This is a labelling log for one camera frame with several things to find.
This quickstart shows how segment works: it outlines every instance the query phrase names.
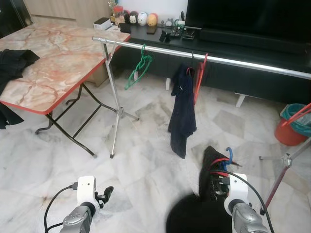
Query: marble floor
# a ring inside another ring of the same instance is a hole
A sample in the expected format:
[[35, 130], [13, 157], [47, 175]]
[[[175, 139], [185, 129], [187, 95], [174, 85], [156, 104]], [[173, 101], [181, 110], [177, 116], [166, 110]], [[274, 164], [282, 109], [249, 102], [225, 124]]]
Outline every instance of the marble floor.
[[[186, 159], [182, 160], [170, 148], [167, 127], [174, 97], [165, 91], [165, 79], [147, 75], [125, 91], [128, 72], [115, 75], [122, 106], [140, 121], [121, 120], [114, 159], [109, 158], [113, 112], [100, 109], [76, 138], [97, 154], [93, 159], [55, 127], [35, 135], [37, 128], [47, 125], [46, 118], [14, 109], [25, 122], [0, 131], [2, 232], [44, 232], [44, 211], [54, 194], [80, 176], [94, 175], [100, 192], [110, 185], [114, 192], [93, 220], [92, 233], [164, 233], [166, 215], [174, 202], [198, 191], [202, 153], [207, 145], [225, 155], [230, 146], [234, 160], [243, 166], [230, 169], [247, 174], [249, 182], [265, 197], [281, 165], [279, 161], [260, 162], [258, 157], [280, 157], [288, 149], [274, 137], [283, 104], [246, 98], [241, 108], [236, 108], [238, 96], [234, 93], [202, 87], [195, 106], [197, 131], [188, 138]], [[115, 106], [109, 82], [99, 88], [87, 86], [104, 103]], [[54, 115], [65, 107], [63, 102]], [[75, 133], [96, 107], [83, 92], [59, 123]], [[306, 161], [299, 172], [287, 172], [271, 202], [269, 212], [276, 233], [311, 232], [311, 164]], [[249, 199], [259, 211], [259, 201], [251, 191]], [[59, 195], [49, 211], [48, 225], [61, 222], [75, 204], [75, 191]]]

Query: green hanger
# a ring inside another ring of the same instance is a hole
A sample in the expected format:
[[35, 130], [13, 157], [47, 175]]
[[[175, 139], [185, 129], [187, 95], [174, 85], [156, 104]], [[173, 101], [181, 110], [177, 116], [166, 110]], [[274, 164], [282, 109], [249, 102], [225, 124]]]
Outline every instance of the green hanger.
[[[127, 84], [125, 85], [125, 90], [127, 90], [128, 88], [130, 88], [131, 86], [133, 86], [135, 83], [137, 83], [141, 77], [147, 72], [151, 62], [152, 62], [152, 57], [150, 55], [144, 55], [144, 49], [145, 49], [145, 45], [143, 44], [141, 47], [141, 60], [140, 62], [137, 64], [135, 70], [133, 70], [132, 74], [130, 75], [130, 77], [128, 78]], [[138, 79], [136, 81], [134, 81], [134, 73], [137, 72], [138, 70], [141, 70], [144, 66], [146, 65], [145, 70], [142, 72], [142, 74], [138, 77]]]

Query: television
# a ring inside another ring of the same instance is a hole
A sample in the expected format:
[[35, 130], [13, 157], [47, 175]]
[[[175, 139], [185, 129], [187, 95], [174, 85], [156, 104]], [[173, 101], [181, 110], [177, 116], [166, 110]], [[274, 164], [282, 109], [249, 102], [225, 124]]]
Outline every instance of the television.
[[186, 27], [310, 47], [311, 0], [188, 0]]

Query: hanging garment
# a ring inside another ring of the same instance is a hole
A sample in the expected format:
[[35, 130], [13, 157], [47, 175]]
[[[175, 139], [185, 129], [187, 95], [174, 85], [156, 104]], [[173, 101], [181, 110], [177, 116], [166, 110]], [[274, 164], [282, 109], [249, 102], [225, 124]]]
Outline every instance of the hanging garment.
[[221, 162], [229, 160], [208, 146], [204, 151], [199, 178], [199, 196], [189, 194], [172, 208], [166, 221], [166, 233], [231, 233], [232, 217], [224, 207], [225, 197], [215, 196], [209, 171], [222, 170]]
[[171, 148], [181, 158], [186, 156], [187, 137], [196, 131], [192, 77], [181, 64], [174, 74], [172, 96], [176, 96], [168, 132], [171, 133]]
[[[22, 78], [24, 68], [35, 63], [39, 57], [30, 50], [0, 51], [0, 95], [10, 80]], [[0, 129], [24, 120], [8, 107], [0, 103]]]

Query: red bucket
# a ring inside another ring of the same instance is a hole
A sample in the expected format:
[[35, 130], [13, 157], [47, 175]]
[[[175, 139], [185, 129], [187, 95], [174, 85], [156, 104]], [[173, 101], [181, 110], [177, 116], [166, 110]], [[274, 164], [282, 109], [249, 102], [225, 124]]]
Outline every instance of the red bucket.
[[285, 122], [286, 120], [282, 118], [277, 125], [276, 131], [274, 133], [275, 137], [277, 138], [277, 140], [279, 140], [280, 143], [283, 143], [286, 146], [297, 146], [298, 144], [307, 140], [307, 136], [295, 132], [291, 128], [290, 124], [282, 126], [282, 124]]

